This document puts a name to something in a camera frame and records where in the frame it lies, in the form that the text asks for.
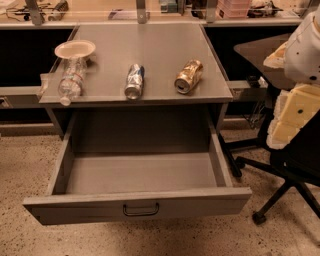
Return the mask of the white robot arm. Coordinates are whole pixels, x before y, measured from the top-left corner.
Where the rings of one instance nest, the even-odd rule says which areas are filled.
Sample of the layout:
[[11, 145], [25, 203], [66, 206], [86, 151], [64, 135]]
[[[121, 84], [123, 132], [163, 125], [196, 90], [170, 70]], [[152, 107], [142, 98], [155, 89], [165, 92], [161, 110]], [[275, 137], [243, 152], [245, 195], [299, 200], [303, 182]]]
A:
[[268, 128], [267, 145], [276, 150], [288, 145], [320, 110], [320, 7], [309, 13], [289, 39], [264, 60], [283, 68], [295, 82], [277, 97]]

